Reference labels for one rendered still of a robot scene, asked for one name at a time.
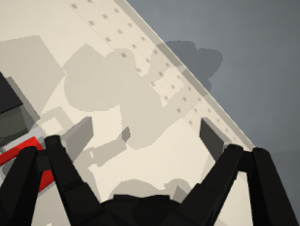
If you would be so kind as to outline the black box with red handle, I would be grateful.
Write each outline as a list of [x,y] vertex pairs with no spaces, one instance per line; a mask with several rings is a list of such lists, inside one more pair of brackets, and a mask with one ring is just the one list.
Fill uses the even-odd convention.
[[[21,105],[23,103],[0,71],[0,148],[28,133],[20,110]],[[44,149],[35,136],[32,136],[23,143],[1,154],[0,166],[16,157],[19,150],[26,146],[37,146],[37,150]],[[51,170],[43,171],[39,192],[54,181]]]

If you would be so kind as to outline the grey base plate with bolts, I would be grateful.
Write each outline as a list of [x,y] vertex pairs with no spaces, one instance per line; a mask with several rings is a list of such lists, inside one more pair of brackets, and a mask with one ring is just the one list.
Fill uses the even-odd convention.
[[[28,111],[25,109],[25,107],[23,105],[20,106],[22,115],[23,115],[23,119],[25,121],[26,127],[28,129],[28,133],[14,141],[12,141],[11,143],[3,146],[0,148],[0,155],[3,154],[4,152],[10,150],[11,148],[23,143],[24,141],[26,141],[28,138],[32,137],[35,135],[35,138],[38,140],[38,142],[41,144],[41,146],[46,149],[45,146],[45,142],[44,142],[44,138],[46,137],[44,135],[44,133],[41,131],[41,129],[38,127],[38,125],[36,124],[36,122],[33,120],[33,118],[30,116],[30,114],[28,113]],[[16,157],[14,157],[11,161],[9,161],[8,163],[5,163],[4,165],[0,166],[0,186],[3,183],[4,178],[6,177],[9,169],[11,168],[14,160],[16,159]],[[46,191],[48,191],[50,188],[52,188],[56,183],[53,182],[51,183],[49,186],[47,186],[45,189],[43,189],[37,196],[37,198],[39,198],[41,195],[43,195]]]

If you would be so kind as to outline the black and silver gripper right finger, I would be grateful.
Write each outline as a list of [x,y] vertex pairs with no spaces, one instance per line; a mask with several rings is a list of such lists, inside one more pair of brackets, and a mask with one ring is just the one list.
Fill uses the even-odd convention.
[[266,149],[244,151],[208,117],[201,118],[199,137],[217,162],[160,226],[214,226],[238,171],[246,172],[253,226],[299,226]]

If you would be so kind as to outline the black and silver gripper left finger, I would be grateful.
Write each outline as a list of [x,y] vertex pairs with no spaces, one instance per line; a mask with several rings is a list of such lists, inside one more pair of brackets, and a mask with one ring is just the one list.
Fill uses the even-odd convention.
[[22,148],[0,187],[0,226],[31,226],[45,170],[52,171],[71,226],[117,226],[73,165],[93,136],[86,116],[62,137],[45,137],[46,149]]

